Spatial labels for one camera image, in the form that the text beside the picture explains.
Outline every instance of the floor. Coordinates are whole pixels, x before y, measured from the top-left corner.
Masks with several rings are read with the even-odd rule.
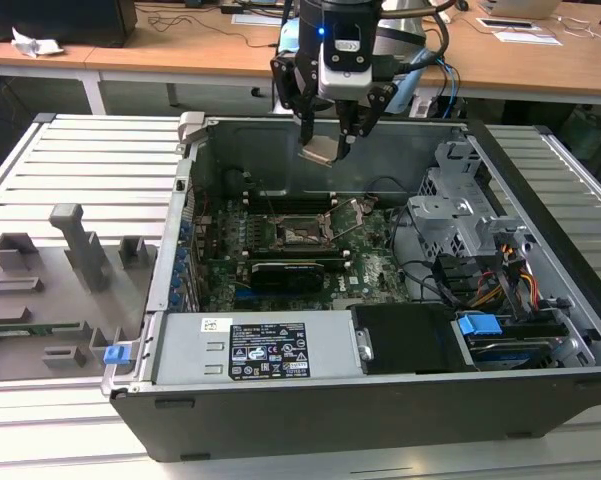
[[[220,115],[259,115],[271,109],[271,92],[263,97],[251,95],[245,87],[178,85],[180,105],[171,107],[167,89],[162,84],[107,82],[104,93],[107,108],[113,115],[177,116],[197,110]],[[29,115],[12,92],[22,100]],[[540,105],[531,112],[531,124],[546,124],[547,108]],[[471,100],[464,106],[470,118],[485,123],[500,123],[504,102]],[[38,112],[89,114],[82,85],[72,80],[42,78],[0,78],[0,163],[18,141],[31,118]],[[577,108],[558,133],[563,142],[577,152],[577,157],[601,179],[601,106],[590,112]]]

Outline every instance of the open computer chassis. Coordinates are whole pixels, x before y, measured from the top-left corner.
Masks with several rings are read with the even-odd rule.
[[[289,118],[179,133],[103,383],[154,459],[537,437],[601,404],[601,281],[484,125],[384,121],[332,169]]]

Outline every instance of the aluminum extrusion table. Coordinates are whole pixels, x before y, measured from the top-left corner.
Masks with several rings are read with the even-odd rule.
[[[34,123],[0,168],[0,233],[26,231],[36,245],[62,245],[48,214],[55,202],[80,202],[85,227],[95,228],[102,243],[137,234],[159,245],[179,158],[177,123],[75,115]],[[601,187],[553,137],[531,127],[490,128],[601,276]],[[496,195],[509,208],[504,194]],[[0,384],[0,478],[26,471],[28,479],[45,480],[601,479],[601,407],[536,440],[159,464],[102,396],[99,383]]]

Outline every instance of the red wire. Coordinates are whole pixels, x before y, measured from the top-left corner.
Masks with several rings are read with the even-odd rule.
[[[478,291],[480,291],[480,287],[482,286],[482,282],[484,282],[485,278],[487,278],[489,275],[493,275],[493,272],[491,272],[491,271],[484,272],[480,276],[480,279],[478,280]]]

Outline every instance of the motherboard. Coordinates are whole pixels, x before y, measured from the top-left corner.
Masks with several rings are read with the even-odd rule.
[[[409,300],[392,209],[365,198],[204,201],[195,220],[201,310],[345,310]]]

